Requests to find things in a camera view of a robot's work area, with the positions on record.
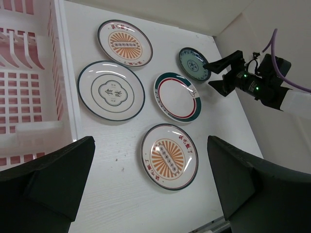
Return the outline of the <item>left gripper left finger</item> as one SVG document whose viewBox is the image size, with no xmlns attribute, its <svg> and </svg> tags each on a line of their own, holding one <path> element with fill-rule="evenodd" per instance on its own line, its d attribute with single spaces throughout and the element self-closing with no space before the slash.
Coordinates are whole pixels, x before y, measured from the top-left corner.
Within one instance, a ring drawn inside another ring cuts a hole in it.
<svg viewBox="0 0 311 233">
<path fill-rule="evenodd" d="M 2 233 L 67 233 L 76 220 L 95 153 L 86 136 L 0 173 Z"/>
</svg>

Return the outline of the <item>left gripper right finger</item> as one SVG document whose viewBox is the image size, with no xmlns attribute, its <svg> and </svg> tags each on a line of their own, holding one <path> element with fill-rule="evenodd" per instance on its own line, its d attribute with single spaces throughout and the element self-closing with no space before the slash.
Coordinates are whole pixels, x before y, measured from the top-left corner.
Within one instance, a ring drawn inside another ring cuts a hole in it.
<svg viewBox="0 0 311 233">
<path fill-rule="evenodd" d="M 311 176 L 216 137 L 207 153 L 223 215 L 234 233 L 309 233 Z"/>
</svg>

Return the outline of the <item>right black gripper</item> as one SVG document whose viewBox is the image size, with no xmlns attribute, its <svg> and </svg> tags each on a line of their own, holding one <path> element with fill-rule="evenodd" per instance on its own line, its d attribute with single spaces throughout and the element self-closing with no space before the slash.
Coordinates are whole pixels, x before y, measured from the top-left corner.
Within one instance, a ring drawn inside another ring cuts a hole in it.
<svg viewBox="0 0 311 233">
<path fill-rule="evenodd" d="M 206 63 L 203 68 L 215 74 L 220 74 L 228 66 L 231 66 L 232 70 L 244 66 L 243 52 L 241 50 L 237 50 L 221 60 Z M 290 88 L 281 86 L 282 83 L 283 80 L 277 75 L 270 54 L 264 56 L 254 74 L 245 70 L 238 75 L 225 74 L 221 80 L 208 82 L 223 97 L 227 97 L 238 88 L 254 97 L 255 100 L 260 100 L 264 106 L 276 110 L 281 109 L 281 104 L 287 92 L 290 91 Z"/>
</svg>

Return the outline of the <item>small blue patterned plate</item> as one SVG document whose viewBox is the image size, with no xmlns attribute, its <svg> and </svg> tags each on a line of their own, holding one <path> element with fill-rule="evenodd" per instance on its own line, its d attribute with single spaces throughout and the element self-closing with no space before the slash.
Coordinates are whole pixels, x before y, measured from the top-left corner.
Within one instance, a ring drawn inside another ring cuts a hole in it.
<svg viewBox="0 0 311 233">
<path fill-rule="evenodd" d="M 190 47 L 182 48 L 178 55 L 182 69 L 189 77 L 200 82 L 205 82 L 211 77 L 211 72 L 204 68 L 207 59 L 198 50 Z"/>
</svg>

